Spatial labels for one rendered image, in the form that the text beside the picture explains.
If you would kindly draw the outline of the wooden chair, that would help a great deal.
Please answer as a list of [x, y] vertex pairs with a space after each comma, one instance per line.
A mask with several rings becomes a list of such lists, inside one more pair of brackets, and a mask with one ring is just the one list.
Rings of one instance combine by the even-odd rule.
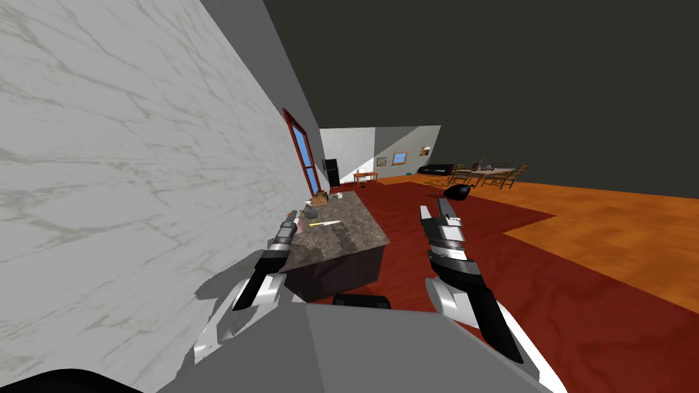
[[515, 181], [518, 179], [518, 177], [521, 176], [523, 173], [525, 173], [530, 168], [531, 168], [531, 165], [521, 165], [512, 171], [508, 171], [506, 173], [499, 173], [497, 175], [492, 175], [490, 177], [490, 180], [491, 180], [490, 184], [499, 186], [500, 189], [502, 189], [505, 185], [508, 185], [509, 188], [512, 188]]
[[459, 183], [459, 181], [461, 181], [462, 184], [467, 184], [471, 177], [473, 177], [472, 167], [456, 164], [452, 167], [446, 185], [452, 186], [453, 184]]

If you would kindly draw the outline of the wooden dining table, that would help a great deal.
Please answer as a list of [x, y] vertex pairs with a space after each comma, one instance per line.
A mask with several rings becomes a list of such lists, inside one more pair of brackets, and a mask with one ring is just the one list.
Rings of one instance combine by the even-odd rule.
[[501, 175], [501, 174], [507, 174], [511, 173], [515, 170], [515, 168], [511, 167], [505, 167], [502, 165], [486, 165], [486, 166], [479, 166], [478, 164], [474, 165], [471, 169], [468, 170], [468, 174], [471, 177], [476, 178], [476, 183], [485, 183], [485, 180], [488, 179], [489, 177], [492, 177], [494, 175]]

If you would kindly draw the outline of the dark stone-top counter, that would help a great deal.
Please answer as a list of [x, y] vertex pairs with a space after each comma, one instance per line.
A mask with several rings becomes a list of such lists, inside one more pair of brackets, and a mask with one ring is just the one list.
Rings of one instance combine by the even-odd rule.
[[[303, 218], [281, 270], [285, 286], [303, 302], [314, 302], [364, 287], [378, 280], [389, 241], [354, 191], [334, 195], [317, 208], [314, 220]], [[342, 220], [329, 226], [313, 222]]]

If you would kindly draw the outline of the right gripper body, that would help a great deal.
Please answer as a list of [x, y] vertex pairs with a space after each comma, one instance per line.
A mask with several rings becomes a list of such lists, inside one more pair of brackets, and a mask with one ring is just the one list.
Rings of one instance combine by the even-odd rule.
[[465, 237], [461, 219], [456, 217], [423, 217], [421, 225], [434, 253], [464, 253]]

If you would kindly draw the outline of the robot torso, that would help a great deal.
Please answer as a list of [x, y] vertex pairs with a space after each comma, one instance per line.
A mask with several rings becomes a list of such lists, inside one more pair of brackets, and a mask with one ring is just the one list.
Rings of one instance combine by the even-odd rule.
[[289, 302], [232, 321], [158, 393], [567, 393], [541, 356], [508, 360], [437, 313]]

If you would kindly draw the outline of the red-framed glass door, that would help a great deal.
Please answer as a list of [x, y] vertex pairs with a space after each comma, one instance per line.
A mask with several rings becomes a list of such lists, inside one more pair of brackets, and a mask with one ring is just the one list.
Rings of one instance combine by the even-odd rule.
[[317, 174], [308, 136], [301, 125], [293, 118], [286, 108], [282, 109], [282, 114], [285, 122], [288, 125], [294, 147], [296, 148], [296, 152], [302, 166], [305, 180], [307, 181], [309, 190], [311, 192], [311, 197], [315, 197], [317, 193], [321, 192], [323, 189], [319, 182], [319, 175]]

